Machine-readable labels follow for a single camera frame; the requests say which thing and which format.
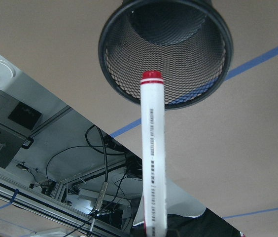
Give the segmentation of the grey electronics box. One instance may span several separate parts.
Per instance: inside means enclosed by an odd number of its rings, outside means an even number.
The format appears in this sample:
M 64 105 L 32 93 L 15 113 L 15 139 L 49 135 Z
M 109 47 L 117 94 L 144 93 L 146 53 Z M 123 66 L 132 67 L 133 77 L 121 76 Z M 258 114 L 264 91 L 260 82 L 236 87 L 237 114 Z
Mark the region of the grey electronics box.
M 18 151 L 34 143 L 33 128 L 42 113 L 0 90 L 0 167 L 6 168 Z

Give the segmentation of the red and white marker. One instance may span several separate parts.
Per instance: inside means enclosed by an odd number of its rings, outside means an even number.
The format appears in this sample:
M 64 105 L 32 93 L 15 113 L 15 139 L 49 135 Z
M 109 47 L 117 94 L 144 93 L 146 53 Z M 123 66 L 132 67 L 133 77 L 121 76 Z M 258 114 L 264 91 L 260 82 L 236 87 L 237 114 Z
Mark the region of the red and white marker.
M 167 234 L 164 80 L 146 71 L 140 80 L 144 230 Z

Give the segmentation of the aluminium frame rail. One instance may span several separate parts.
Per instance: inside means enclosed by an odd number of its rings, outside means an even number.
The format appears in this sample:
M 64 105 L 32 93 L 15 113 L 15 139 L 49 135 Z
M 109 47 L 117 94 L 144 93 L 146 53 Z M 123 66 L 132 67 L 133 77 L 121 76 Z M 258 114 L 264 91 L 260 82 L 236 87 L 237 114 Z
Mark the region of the aluminium frame rail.
M 67 227 L 89 233 L 90 216 L 0 175 L 0 199 L 7 205 L 47 217 Z

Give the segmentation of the black mesh pen cup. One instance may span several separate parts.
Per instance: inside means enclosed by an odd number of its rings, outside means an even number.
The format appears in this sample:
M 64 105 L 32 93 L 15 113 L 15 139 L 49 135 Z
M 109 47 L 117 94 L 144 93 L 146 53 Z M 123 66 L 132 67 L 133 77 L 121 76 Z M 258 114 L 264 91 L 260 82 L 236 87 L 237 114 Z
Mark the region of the black mesh pen cup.
M 233 41 L 209 0 L 125 0 L 102 29 L 98 56 L 108 83 L 136 104 L 142 74 L 161 72 L 165 108 L 174 110 L 220 87 L 231 65 Z

